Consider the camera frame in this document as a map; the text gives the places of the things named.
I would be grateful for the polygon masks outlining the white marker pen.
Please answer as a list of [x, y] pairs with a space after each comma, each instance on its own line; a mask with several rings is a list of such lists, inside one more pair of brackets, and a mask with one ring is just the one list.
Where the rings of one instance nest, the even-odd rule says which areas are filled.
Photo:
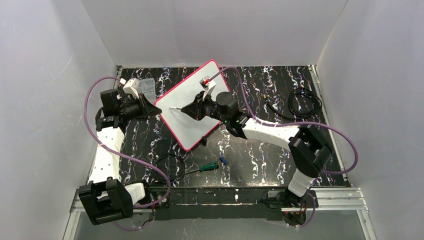
[[182, 107], [177, 107], [177, 106], [170, 106], [169, 109], [171, 110], [178, 110], [180, 111], [182, 109]]

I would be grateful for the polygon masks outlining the pink framed whiteboard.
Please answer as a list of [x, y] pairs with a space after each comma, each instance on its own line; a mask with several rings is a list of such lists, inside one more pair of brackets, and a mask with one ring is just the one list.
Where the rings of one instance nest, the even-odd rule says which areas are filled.
[[212, 88], [204, 87], [203, 82], [219, 71], [217, 62], [211, 59], [154, 103], [155, 107], [161, 109], [161, 119], [184, 151], [191, 150], [220, 124], [219, 120], [202, 113], [206, 104], [216, 101], [219, 93], [230, 91], [221, 74], [206, 84]]

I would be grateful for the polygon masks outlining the blue marker cap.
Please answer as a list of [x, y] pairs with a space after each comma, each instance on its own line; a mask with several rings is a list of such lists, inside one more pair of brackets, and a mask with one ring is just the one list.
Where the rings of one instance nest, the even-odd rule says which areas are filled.
[[219, 160], [226, 166], [228, 164], [227, 160], [224, 157], [220, 157]]

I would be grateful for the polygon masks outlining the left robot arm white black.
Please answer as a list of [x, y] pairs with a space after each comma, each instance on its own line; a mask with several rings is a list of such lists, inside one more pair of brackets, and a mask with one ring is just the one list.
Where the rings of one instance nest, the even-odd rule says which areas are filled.
[[146, 196], [142, 182], [123, 185], [119, 174], [125, 128], [131, 120], [147, 120], [162, 111], [144, 94], [134, 97], [117, 88], [101, 92], [103, 106], [95, 116], [98, 144], [87, 184], [78, 189], [78, 197], [93, 225], [130, 218], [134, 205]]

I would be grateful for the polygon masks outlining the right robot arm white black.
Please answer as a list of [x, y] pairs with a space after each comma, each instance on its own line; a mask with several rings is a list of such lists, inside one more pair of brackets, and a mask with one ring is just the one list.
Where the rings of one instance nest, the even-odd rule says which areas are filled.
[[265, 204], [300, 207], [307, 190], [333, 155], [333, 147], [316, 127], [259, 123], [240, 110], [238, 101], [229, 92], [220, 92], [213, 100], [201, 91], [180, 111], [196, 121], [204, 117], [218, 120], [234, 137], [267, 142], [290, 151], [296, 167], [292, 180], [283, 192], [264, 200]]

